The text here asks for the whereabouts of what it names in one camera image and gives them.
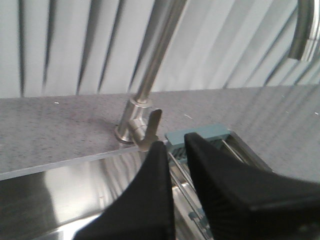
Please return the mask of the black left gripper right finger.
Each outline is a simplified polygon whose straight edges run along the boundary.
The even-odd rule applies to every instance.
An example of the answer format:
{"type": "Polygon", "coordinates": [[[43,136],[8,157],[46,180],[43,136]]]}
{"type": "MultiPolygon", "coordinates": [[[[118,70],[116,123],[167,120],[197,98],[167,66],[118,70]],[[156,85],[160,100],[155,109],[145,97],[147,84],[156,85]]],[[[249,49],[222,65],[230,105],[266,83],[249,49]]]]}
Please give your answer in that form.
{"type": "Polygon", "coordinates": [[[317,240],[320,185],[246,163],[222,171],[240,230],[234,240],[317,240]]]}

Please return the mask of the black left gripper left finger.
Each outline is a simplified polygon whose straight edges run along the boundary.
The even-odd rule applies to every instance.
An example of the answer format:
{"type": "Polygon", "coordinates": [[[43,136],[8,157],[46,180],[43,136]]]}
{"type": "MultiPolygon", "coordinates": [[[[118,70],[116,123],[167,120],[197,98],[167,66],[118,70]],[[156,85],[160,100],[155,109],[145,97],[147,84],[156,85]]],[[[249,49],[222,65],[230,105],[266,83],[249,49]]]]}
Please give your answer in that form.
{"type": "Polygon", "coordinates": [[[174,200],[167,149],[154,142],[125,191],[75,240],[174,240],[174,200]]]}

